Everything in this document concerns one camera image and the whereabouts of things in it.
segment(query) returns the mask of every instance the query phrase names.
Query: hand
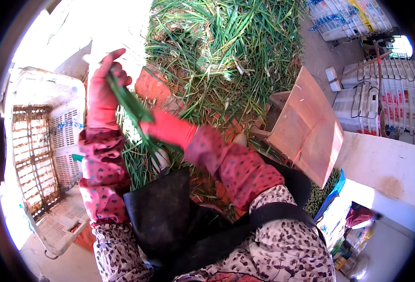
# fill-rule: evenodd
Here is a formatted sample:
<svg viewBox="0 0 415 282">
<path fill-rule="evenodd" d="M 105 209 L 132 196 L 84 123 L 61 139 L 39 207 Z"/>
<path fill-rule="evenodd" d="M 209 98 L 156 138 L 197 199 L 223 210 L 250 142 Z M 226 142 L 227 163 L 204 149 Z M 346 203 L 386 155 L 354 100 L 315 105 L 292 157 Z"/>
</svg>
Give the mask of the hand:
<svg viewBox="0 0 415 282">
<path fill-rule="evenodd" d="M 186 150 L 198 127 L 159 109 L 152 110 L 152 115 L 154 122 L 140 123 L 143 133 Z"/>
<path fill-rule="evenodd" d="M 105 78 L 112 69 L 113 75 L 118 77 L 120 86 L 132 83 L 132 78 L 122 69 L 121 64 L 114 62 L 125 52 L 126 49 L 121 48 L 109 53 L 101 61 L 101 67 L 93 74 L 88 89 L 90 109 L 87 115 L 87 127 L 119 129 L 115 118 L 118 101 Z"/>
</svg>

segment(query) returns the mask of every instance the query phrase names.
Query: black apron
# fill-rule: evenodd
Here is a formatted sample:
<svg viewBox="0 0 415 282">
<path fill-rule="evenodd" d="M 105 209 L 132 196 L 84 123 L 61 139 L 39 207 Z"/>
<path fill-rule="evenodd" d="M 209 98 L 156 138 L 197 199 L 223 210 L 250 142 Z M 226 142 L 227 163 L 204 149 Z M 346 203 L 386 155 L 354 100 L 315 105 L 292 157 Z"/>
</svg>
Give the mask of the black apron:
<svg viewBox="0 0 415 282">
<path fill-rule="evenodd" d="M 266 204 L 233 224 L 190 200 L 189 189 L 186 167 L 123 196 L 137 244 L 160 265 L 150 281 L 171 281 L 224 259 L 267 222 L 298 219 L 315 225 L 302 208 L 288 203 Z"/>
</svg>

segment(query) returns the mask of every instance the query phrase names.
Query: plastic bag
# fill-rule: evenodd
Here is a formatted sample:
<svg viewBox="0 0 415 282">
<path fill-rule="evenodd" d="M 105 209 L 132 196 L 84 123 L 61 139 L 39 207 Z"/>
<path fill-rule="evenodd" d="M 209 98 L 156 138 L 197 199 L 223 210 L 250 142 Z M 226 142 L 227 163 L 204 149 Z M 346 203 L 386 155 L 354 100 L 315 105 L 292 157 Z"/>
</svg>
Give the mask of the plastic bag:
<svg viewBox="0 0 415 282">
<path fill-rule="evenodd" d="M 368 264 L 369 264 L 368 257 L 360 256 L 358 258 L 357 264 L 355 265 L 355 267 L 353 267 L 353 269 L 350 270 L 347 277 L 350 279 L 353 279 L 353 278 L 358 279 L 358 280 L 361 279 L 362 276 L 366 274 Z"/>
</svg>

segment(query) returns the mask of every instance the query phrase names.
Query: wooden box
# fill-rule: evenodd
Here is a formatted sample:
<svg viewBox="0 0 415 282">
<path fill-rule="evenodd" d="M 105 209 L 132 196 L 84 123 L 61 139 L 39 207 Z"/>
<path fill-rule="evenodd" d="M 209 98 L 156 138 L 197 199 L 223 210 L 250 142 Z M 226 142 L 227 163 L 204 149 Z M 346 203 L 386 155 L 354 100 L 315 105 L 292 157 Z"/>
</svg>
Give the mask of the wooden box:
<svg viewBox="0 0 415 282">
<path fill-rule="evenodd" d="M 272 94 L 270 100 L 282 109 L 272 131 L 253 127 L 250 133 L 293 161 L 323 189 L 344 135 L 322 89 L 301 67 L 292 90 Z"/>
</svg>

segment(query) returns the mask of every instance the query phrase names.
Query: pink polka dot sleeve cover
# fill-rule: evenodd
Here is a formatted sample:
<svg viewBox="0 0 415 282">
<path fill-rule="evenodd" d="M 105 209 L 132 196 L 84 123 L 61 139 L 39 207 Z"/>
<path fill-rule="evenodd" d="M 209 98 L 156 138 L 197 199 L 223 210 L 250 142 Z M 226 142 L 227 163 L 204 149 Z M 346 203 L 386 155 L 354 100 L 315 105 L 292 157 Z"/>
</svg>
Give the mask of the pink polka dot sleeve cover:
<svg viewBox="0 0 415 282">
<path fill-rule="evenodd" d="M 119 130 L 107 128 L 86 128 L 79 134 L 79 150 L 85 154 L 79 188 L 92 227 L 129 222 L 122 198 L 131 186 L 121 156 L 124 141 Z"/>
<path fill-rule="evenodd" d="M 202 125 L 184 152 L 184 157 L 196 167 L 206 168 L 216 180 L 226 186 L 234 206 L 245 211 L 263 191 L 284 185 L 284 177 L 264 163 L 259 153 L 239 145 L 224 142 L 216 129 Z"/>
</svg>

